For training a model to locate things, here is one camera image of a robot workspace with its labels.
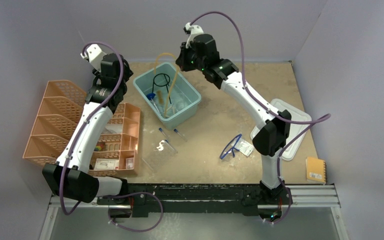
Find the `amber rubber tubing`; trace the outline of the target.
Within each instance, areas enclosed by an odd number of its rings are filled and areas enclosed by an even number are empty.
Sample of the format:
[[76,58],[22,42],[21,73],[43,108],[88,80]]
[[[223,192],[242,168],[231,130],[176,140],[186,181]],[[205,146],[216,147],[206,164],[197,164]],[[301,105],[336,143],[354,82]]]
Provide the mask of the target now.
[[[160,59],[162,56],[169,56],[169,57],[172,57],[174,60],[176,60],[175,55],[172,54],[172,53],[169,53],[169,52],[162,52],[162,53],[160,53],[160,54],[156,57],[155,62],[154,62],[154,67],[153,67],[153,73],[154,73],[154,75],[157,74],[157,65],[158,65],[158,61],[159,61],[159,59]],[[176,83],[176,81],[177,81],[177,78],[178,78],[178,75],[179,75],[179,71],[180,71],[180,68],[177,66],[177,67],[176,67],[175,74],[174,74],[174,77],[173,77],[173,80],[172,80],[171,85],[169,86],[169,89],[168,89],[167,98],[166,98],[166,102],[165,102],[165,105],[164,105],[164,111],[163,111],[163,116],[164,116],[164,117],[167,116],[167,112],[168,112],[169,102],[170,102],[170,99],[171,99],[172,90],[173,90],[174,85],[175,85],[175,83]]]

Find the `brown test tube brush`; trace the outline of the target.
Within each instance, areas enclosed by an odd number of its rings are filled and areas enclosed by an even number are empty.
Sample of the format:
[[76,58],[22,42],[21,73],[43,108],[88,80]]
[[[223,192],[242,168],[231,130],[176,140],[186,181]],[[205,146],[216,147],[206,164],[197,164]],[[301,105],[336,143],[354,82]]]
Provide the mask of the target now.
[[163,106],[165,104],[165,99],[164,99],[164,95],[162,93],[161,90],[157,90],[156,91],[156,96],[157,96],[157,99],[158,99],[158,103]]

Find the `teal plastic bin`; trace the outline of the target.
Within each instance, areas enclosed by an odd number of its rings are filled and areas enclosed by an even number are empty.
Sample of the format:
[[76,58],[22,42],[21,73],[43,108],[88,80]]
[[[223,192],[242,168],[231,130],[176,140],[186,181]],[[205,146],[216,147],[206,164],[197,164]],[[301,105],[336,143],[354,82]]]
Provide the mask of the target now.
[[142,73],[133,85],[168,130],[191,118],[198,110],[201,94],[170,62]]

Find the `small clear glass beaker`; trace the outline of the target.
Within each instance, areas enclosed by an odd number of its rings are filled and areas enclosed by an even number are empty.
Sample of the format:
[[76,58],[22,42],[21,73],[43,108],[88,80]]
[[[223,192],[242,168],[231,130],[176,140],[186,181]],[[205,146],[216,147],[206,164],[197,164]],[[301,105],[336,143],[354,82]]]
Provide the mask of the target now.
[[185,109],[188,105],[189,105],[189,102],[187,100],[180,99],[173,104],[173,107],[176,112],[180,112],[181,110]]

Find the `blue safety glasses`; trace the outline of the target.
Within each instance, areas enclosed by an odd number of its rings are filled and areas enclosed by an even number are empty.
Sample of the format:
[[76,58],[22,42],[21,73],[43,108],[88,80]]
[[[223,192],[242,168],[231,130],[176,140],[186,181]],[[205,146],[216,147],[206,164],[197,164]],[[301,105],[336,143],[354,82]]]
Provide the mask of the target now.
[[238,134],[232,140],[230,140],[229,143],[221,151],[219,155],[219,159],[222,161],[226,161],[229,155],[231,155],[231,157],[234,158],[236,156],[236,152],[240,151],[237,148],[237,144],[239,143],[241,138],[242,138],[242,134]]

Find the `small clear plastic bag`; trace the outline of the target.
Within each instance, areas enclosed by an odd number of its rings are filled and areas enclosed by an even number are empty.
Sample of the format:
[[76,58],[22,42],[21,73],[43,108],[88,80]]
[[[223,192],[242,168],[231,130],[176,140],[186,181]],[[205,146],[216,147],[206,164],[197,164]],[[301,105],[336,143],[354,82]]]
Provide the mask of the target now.
[[240,138],[236,144],[236,148],[246,157],[249,157],[254,151],[254,146],[243,138]]

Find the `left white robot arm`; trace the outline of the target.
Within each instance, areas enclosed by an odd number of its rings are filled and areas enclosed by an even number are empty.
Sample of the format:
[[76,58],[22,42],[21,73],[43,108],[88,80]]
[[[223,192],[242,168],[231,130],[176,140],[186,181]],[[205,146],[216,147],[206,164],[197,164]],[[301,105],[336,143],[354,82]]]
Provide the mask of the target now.
[[126,82],[133,75],[122,55],[106,54],[95,71],[87,92],[81,119],[67,146],[55,163],[47,163],[42,174],[53,194],[90,203],[109,196],[118,205],[129,199],[127,181],[118,177],[89,174],[92,155],[109,120],[127,92]]

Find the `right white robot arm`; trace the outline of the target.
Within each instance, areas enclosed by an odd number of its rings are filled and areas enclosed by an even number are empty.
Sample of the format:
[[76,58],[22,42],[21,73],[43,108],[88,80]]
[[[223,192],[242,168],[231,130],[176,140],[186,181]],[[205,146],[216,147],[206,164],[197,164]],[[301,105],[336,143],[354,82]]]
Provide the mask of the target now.
[[252,144],[261,155],[263,169],[260,196],[264,202],[274,203],[283,190],[278,157],[289,137],[291,125],[287,121],[292,115],[266,102],[245,82],[244,74],[232,61],[220,58],[216,41],[210,34],[191,34],[181,44],[175,63],[184,72],[202,72],[208,82],[235,99],[254,119],[259,131],[252,138]]

